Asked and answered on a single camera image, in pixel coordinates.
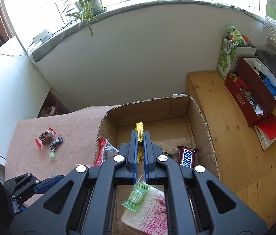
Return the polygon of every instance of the wood grain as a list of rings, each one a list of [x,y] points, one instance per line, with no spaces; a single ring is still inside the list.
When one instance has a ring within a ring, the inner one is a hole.
[[[186,94],[202,108],[220,179],[268,225],[276,221],[276,141],[265,151],[217,71],[189,73]]]

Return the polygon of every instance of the white wall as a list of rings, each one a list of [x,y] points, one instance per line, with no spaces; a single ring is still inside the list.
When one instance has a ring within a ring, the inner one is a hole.
[[[64,39],[36,67],[71,110],[184,93],[187,72],[216,70],[226,27],[262,47],[263,24],[211,5],[125,12]]]
[[[16,37],[8,40],[0,52],[24,54]],[[18,120],[37,117],[49,90],[50,86],[26,55],[0,55],[0,164],[5,165]]]

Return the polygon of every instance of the pink fabric surface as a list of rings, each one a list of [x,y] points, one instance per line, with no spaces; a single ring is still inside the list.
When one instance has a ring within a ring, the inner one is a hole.
[[[95,144],[101,119],[115,106],[94,107],[76,112],[30,120],[20,120],[15,128],[5,164],[5,180],[31,172],[37,179],[49,178],[52,173],[66,175],[78,164],[94,164]],[[55,150],[56,160],[49,160],[50,144],[39,149],[35,139],[48,126],[63,141]],[[30,205],[38,195],[29,199]]]

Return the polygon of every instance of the windowsill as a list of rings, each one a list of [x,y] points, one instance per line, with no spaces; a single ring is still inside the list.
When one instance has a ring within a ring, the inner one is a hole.
[[[234,5],[230,5],[223,0],[127,0],[117,4],[110,5],[107,11],[96,16],[98,21],[104,20],[108,17],[132,11],[135,9],[145,8],[149,6],[156,6],[162,4],[202,4],[202,5],[214,5],[221,8],[233,7],[236,11],[244,10],[245,13],[260,22],[264,22],[265,12],[252,11],[247,9],[241,9]],[[81,28],[85,27],[86,22],[78,20],[76,23],[66,27],[62,31],[56,33],[52,38],[47,40],[45,43],[36,46],[31,52],[31,56],[35,62],[40,61],[44,58],[53,48],[55,48],[63,39],[77,33]]]

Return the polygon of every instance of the blue cloth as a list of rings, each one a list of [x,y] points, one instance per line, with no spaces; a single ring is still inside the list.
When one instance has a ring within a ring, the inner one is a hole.
[[[265,85],[268,87],[271,94],[273,96],[276,96],[276,87],[271,83],[271,80],[266,75],[264,75],[263,81]]]

